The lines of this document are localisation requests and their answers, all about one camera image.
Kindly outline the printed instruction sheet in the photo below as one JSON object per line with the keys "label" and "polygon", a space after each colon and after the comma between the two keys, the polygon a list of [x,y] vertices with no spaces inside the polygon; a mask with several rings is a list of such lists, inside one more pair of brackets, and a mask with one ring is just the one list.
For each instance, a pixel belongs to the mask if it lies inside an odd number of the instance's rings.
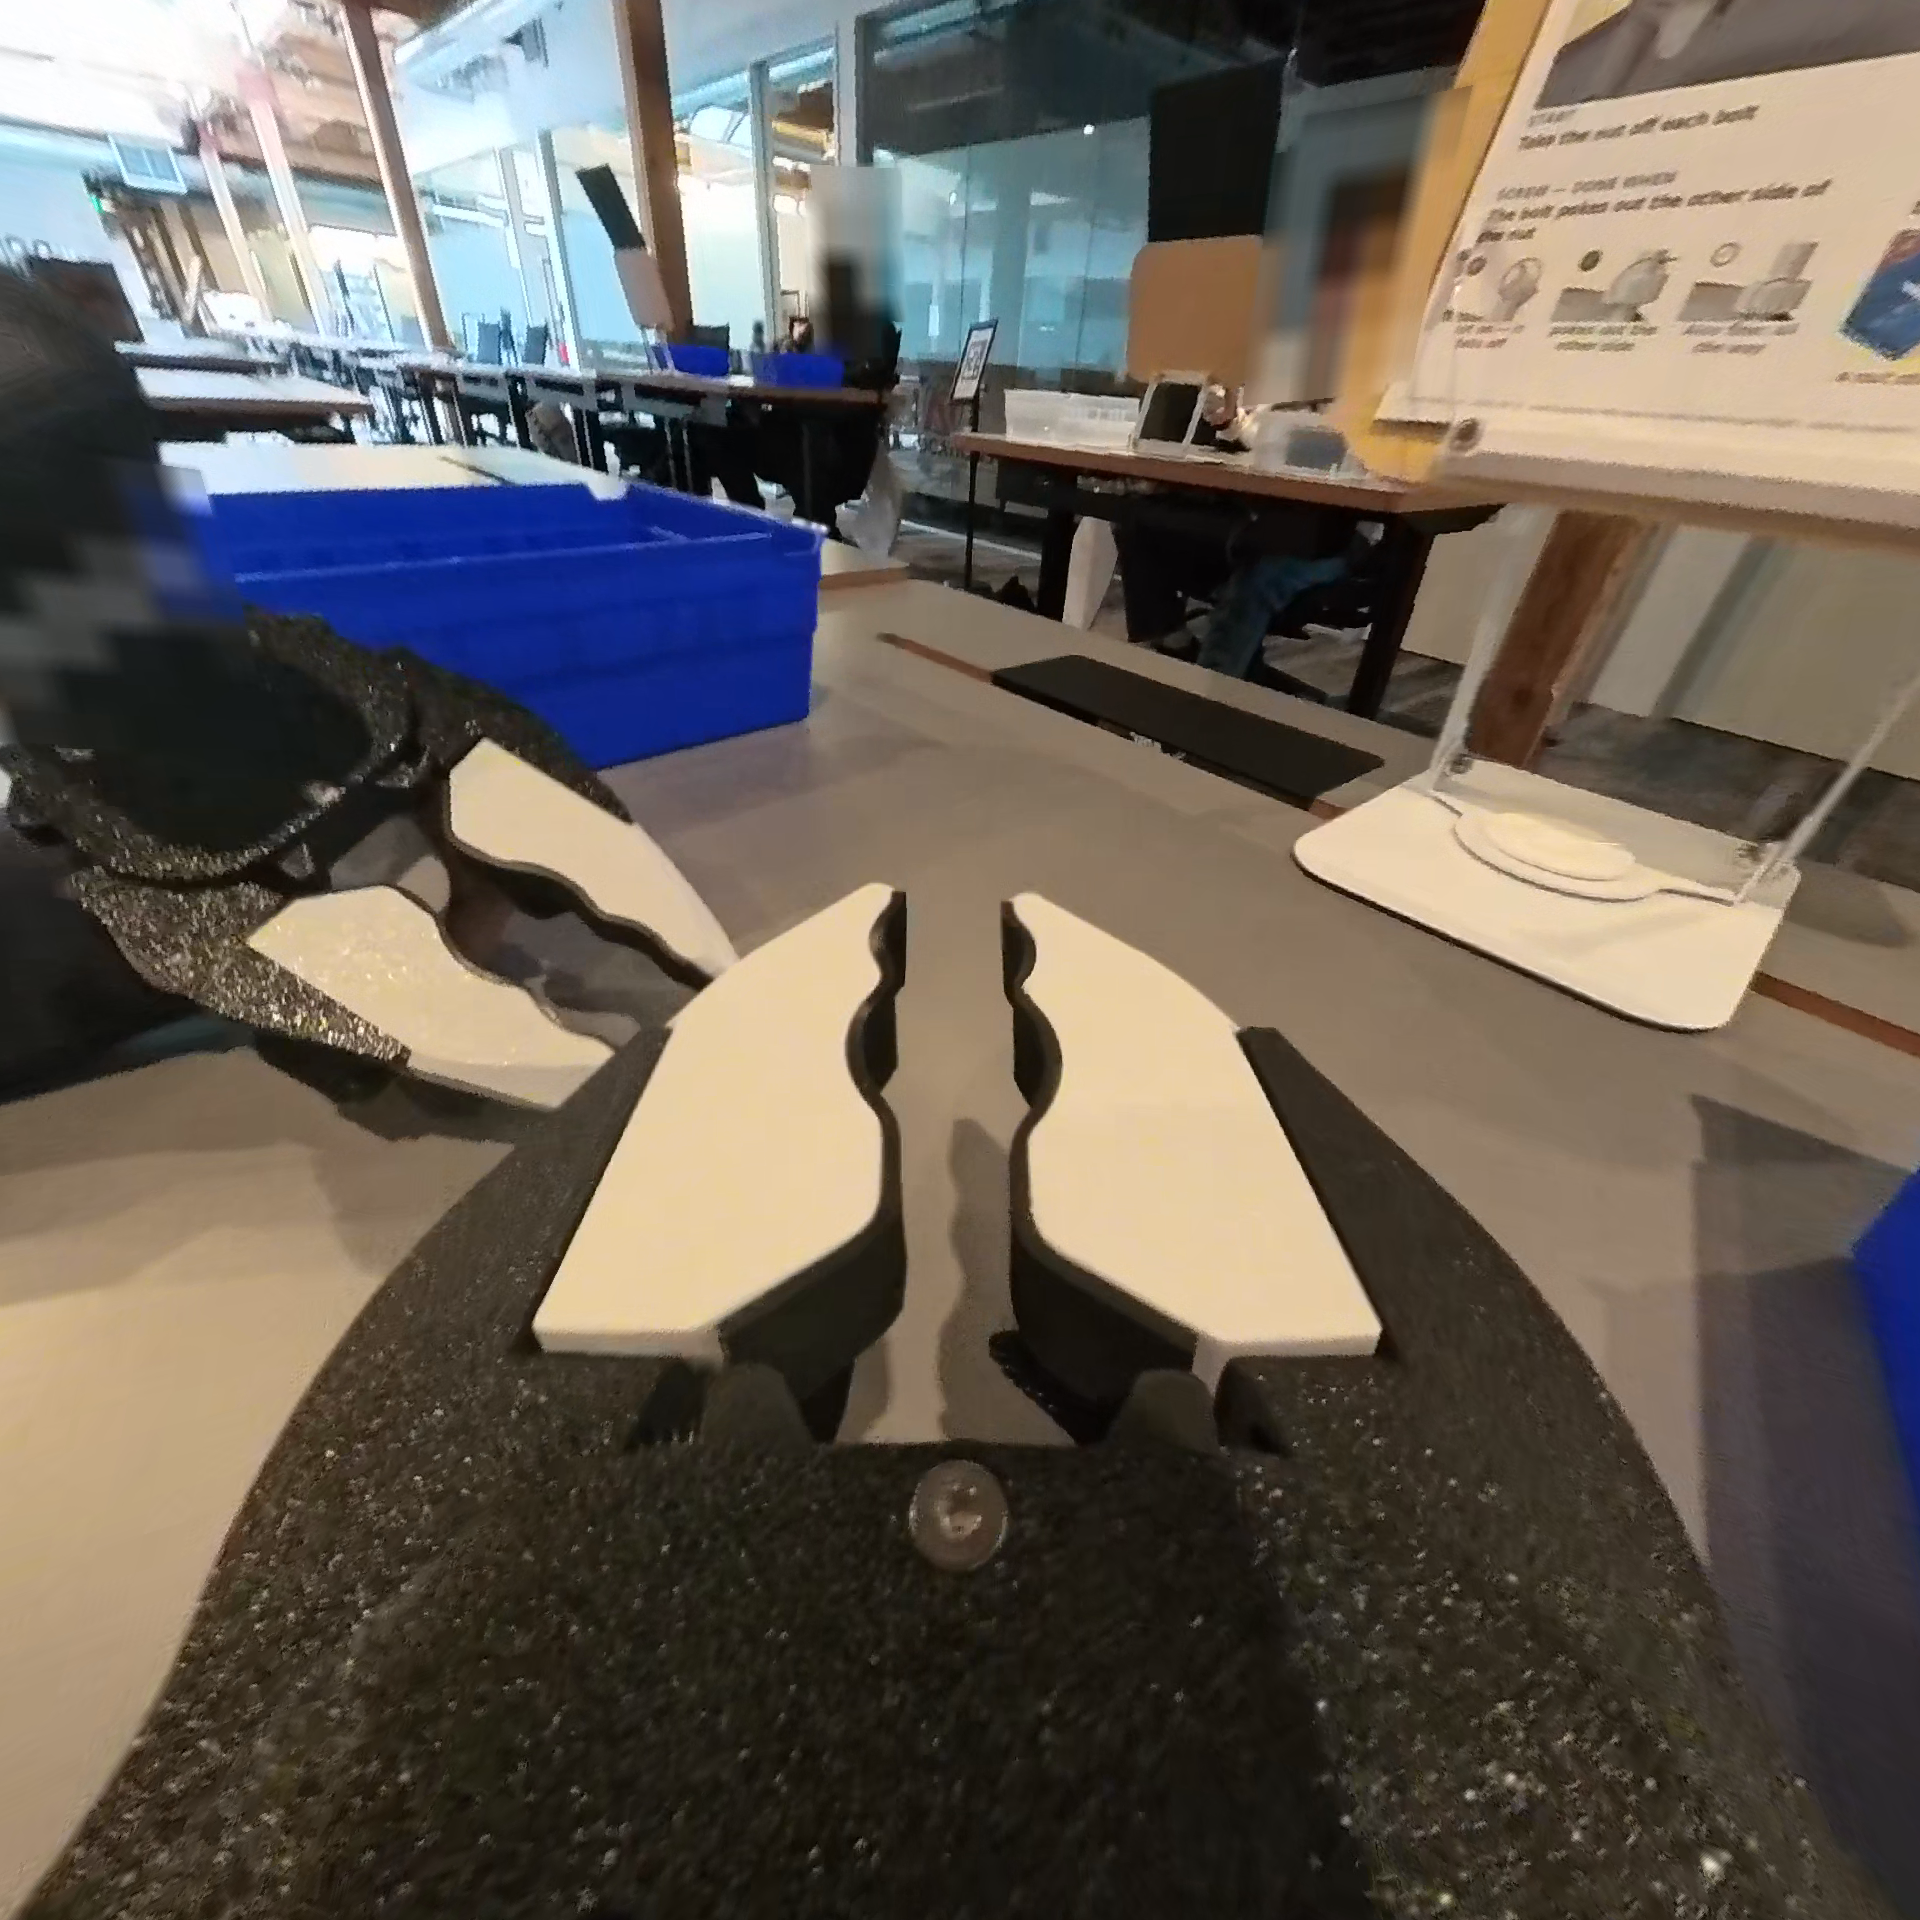
{"label": "printed instruction sheet", "polygon": [[1548,3],[1386,420],[1915,491],[1917,6]]}

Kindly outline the wooden table with black legs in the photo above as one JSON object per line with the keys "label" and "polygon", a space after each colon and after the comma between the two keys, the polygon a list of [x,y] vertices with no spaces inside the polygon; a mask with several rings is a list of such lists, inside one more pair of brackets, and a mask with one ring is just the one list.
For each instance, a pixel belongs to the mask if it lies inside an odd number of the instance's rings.
{"label": "wooden table with black legs", "polygon": [[953,432],[948,442],[970,464],[968,501],[977,494],[980,462],[1024,473],[1013,497],[1043,512],[1035,604],[1038,614],[1054,622],[1066,620],[1071,546],[1087,518],[1122,521],[1182,501],[1192,512],[1232,512],[1250,534],[1283,534],[1304,516],[1381,525],[1386,586],[1344,699],[1350,714],[1366,720],[1380,715],[1433,541],[1472,532],[1502,510],[1499,497],[1487,491],[1298,466],[1263,469],[1246,455],[1164,443],[1091,448],[1021,442],[973,428]]}

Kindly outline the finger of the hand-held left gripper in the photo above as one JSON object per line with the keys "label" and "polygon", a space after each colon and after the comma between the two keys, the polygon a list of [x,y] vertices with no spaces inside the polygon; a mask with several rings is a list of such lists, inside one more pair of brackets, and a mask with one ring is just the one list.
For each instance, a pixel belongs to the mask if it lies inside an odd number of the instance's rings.
{"label": "finger of the hand-held left gripper", "polygon": [[248,948],[370,1021],[440,1087],[556,1109],[611,1062],[609,1044],[467,961],[391,884],[296,897],[248,933]]}
{"label": "finger of the hand-held left gripper", "polygon": [[737,961],[707,902],[635,823],[477,739],[444,775],[444,838],[529,913],[565,913],[699,987]]}

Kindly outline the black rectangular pad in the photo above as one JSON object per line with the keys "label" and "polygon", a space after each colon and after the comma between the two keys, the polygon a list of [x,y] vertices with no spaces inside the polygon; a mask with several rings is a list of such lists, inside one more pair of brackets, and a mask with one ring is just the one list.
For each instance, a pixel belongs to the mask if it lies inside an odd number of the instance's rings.
{"label": "black rectangular pad", "polygon": [[988,681],[1020,699],[1147,744],[1214,778],[1299,807],[1375,773],[1384,764],[1380,756],[1344,739],[1084,653],[1001,668]]}

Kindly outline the wooden post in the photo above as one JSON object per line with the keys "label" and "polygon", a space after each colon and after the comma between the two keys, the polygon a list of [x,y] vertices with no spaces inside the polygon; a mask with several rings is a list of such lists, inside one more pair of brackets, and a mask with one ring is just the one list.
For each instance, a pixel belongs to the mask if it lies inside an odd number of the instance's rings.
{"label": "wooden post", "polygon": [[1483,687],[1483,756],[1517,768],[1536,761],[1575,668],[1641,567],[1656,532],[1626,516],[1555,516]]}

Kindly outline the clear acrylic sign stand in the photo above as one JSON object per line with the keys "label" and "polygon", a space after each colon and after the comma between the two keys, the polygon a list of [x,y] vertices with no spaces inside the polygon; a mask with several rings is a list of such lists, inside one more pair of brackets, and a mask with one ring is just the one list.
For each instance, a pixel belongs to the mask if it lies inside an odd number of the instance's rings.
{"label": "clear acrylic sign stand", "polygon": [[[1446,428],[1427,475],[1548,507],[1624,510],[1665,521],[1729,521],[1823,543],[1915,547],[1911,425],[1630,421],[1617,413],[1525,417],[1485,404]],[[1502,564],[1426,768],[1304,831],[1298,868],[1331,892],[1482,954],[1619,1017],[1675,1034],[1729,1024],[1800,886],[1800,859],[1915,702],[1915,665],[1818,800],[1771,839],[1738,838],[1523,772],[1469,744],[1502,656],[1497,612],[1519,574]],[[1613,904],[1536,890],[1482,865],[1453,838],[1464,807],[1523,812],[1633,851],[1656,892]]]}

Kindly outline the large blue plastic bin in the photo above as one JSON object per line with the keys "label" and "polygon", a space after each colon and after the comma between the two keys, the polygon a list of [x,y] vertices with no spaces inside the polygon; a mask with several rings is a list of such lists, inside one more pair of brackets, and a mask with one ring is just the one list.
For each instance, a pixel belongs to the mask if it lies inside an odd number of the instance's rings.
{"label": "large blue plastic bin", "polygon": [[482,681],[594,770],[809,710],[808,521],[583,484],[215,491],[190,518],[241,600]]}

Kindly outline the long row of tables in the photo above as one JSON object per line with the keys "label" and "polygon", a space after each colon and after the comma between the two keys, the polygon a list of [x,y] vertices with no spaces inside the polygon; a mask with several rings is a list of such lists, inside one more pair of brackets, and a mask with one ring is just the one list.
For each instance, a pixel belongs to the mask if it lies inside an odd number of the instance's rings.
{"label": "long row of tables", "polygon": [[570,420],[570,435],[580,466],[611,471],[606,430],[631,428],[633,420],[651,420],[668,433],[672,485],[693,484],[688,430],[737,425],[736,415],[753,410],[760,415],[797,417],[800,487],[796,514],[828,530],[834,503],[821,494],[820,457],[828,420],[839,415],[886,424],[892,391],[859,385],[797,388],[753,375],[701,375],[651,365],[522,365],[489,364],[444,351],[401,351],[393,362],[396,377],[420,402],[433,443],[451,439],[472,443],[472,420],[477,412],[503,412],[520,448],[531,445],[529,406],[559,406]]}

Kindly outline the blue box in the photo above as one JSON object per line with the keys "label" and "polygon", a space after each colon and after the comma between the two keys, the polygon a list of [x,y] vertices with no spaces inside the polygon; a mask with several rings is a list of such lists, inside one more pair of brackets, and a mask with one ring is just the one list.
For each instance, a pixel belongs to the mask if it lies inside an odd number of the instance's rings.
{"label": "blue box", "polygon": [[1894,1441],[1917,1506],[1917,1172],[1887,1197],[1849,1254],[1883,1379]]}

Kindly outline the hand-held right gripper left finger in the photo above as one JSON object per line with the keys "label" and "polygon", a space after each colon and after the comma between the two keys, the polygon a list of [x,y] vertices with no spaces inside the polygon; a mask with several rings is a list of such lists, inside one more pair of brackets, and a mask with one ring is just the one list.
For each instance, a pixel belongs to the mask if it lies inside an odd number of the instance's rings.
{"label": "hand-held right gripper left finger", "polygon": [[831,1444],[905,1294],[908,899],[868,882],[677,1017],[531,1313],[544,1358],[757,1367]]}

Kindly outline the black wall screen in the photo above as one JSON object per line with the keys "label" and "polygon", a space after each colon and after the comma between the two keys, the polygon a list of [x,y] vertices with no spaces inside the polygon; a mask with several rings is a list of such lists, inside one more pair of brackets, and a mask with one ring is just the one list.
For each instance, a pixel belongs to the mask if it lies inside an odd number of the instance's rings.
{"label": "black wall screen", "polygon": [[1146,244],[1263,234],[1283,88],[1286,62],[1263,60],[1153,89]]}

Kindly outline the clear plastic container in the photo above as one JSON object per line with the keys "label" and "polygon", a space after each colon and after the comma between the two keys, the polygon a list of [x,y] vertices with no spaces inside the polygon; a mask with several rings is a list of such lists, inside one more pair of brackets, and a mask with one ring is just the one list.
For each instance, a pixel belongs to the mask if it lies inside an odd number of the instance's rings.
{"label": "clear plastic container", "polygon": [[1001,404],[1011,442],[1125,451],[1137,437],[1140,395],[1009,388]]}

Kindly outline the white round disc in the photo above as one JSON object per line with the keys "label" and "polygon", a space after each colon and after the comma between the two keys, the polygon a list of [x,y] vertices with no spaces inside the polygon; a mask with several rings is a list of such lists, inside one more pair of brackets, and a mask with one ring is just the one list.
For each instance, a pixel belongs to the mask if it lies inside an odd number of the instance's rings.
{"label": "white round disc", "polygon": [[1482,865],[1536,892],[1624,904],[1657,890],[1627,846],[1551,818],[1462,807],[1451,836]]}

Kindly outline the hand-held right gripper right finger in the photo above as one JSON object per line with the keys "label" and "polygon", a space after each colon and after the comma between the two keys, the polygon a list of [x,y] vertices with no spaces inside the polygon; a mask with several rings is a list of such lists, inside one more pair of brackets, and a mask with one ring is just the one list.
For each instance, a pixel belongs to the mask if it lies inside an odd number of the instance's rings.
{"label": "hand-held right gripper right finger", "polygon": [[1068,1403],[1149,1373],[1216,1402],[1229,1367],[1370,1361],[1381,1315],[1252,1058],[1172,965],[1047,899],[1000,909],[1024,1113],[1009,1143],[1009,1306]]}

